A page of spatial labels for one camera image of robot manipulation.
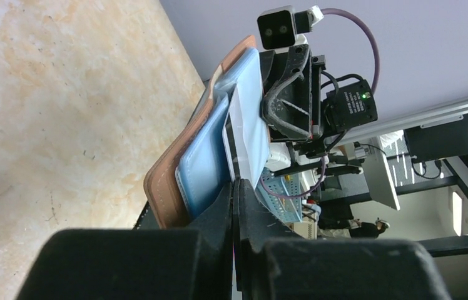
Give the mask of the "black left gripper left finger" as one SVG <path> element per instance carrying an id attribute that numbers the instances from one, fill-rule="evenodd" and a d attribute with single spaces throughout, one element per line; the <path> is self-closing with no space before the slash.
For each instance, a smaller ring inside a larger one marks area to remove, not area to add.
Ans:
<path id="1" fill-rule="evenodd" d="M 57 232 L 18 299 L 230 299 L 232 190 L 186 227 Z"/>

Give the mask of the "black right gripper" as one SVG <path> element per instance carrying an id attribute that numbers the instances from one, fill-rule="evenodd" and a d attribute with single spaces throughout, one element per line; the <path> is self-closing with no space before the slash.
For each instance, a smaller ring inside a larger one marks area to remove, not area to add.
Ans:
<path id="1" fill-rule="evenodd" d="M 378 120 L 374 91 L 358 74 L 335 77 L 325 70 L 325 58 L 312 58 L 308 44 L 292 46 L 287 52 L 260 53 L 263 81 L 261 117 L 272 142 L 304 142 L 312 138 L 312 91 L 319 100 L 322 137 L 312 141 L 310 156 L 328 153 L 353 128 Z"/>

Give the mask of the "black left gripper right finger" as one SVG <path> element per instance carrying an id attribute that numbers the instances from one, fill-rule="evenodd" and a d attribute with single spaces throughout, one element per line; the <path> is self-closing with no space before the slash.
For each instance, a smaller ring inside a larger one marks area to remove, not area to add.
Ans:
<path id="1" fill-rule="evenodd" d="M 233 185 L 237 288 L 243 299 L 449 299 L 433 257 L 401 239 L 305 239 L 251 183 Z"/>

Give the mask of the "grey credit card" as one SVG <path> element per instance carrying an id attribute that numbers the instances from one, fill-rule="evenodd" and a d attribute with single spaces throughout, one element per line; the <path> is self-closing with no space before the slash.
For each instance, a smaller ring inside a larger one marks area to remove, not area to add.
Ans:
<path id="1" fill-rule="evenodd" d="M 222 132 L 231 179 L 246 179 L 253 189 L 270 154 L 268 128 L 260 116 L 261 101 L 261 87 L 237 85 Z"/>

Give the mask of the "brown leather card holder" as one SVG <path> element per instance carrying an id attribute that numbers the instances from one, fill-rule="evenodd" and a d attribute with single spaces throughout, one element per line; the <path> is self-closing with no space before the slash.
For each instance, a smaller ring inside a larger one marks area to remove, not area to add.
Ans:
<path id="1" fill-rule="evenodd" d="M 240 41 L 221 61 L 203 93 L 199 110 L 147 172 L 143 182 L 160 228 L 188 225 L 215 202 L 231 179 L 223 141 L 234 88 L 261 87 L 255 37 Z"/>

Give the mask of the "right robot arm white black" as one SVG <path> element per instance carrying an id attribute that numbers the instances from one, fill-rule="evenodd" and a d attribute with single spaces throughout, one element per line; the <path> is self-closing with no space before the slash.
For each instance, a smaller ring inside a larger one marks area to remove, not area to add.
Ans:
<path id="1" fill-rule="evenodd" d="M 331 150 L 353 128 L 378 119 L 374 91 L 358 74 L 334 77 L 325 57 L 307 44 L 260 53 L 264 95 L 261 116 L 270 130 L 269 170 L 276 176 L 329 162 L 347 165 Z"/>

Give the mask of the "blue plastic basket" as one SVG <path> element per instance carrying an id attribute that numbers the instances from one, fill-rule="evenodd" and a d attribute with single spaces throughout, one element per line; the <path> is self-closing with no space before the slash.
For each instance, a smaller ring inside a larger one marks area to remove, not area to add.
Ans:
<path id="1" fill-rule="evenodd" d="M 281 222 L 297 223 L 302 220 L 302 198 L 287 198 L 303 193 L 298 174 L 275 177 L 264 168 L 257 191 L 263 205 Z"/>

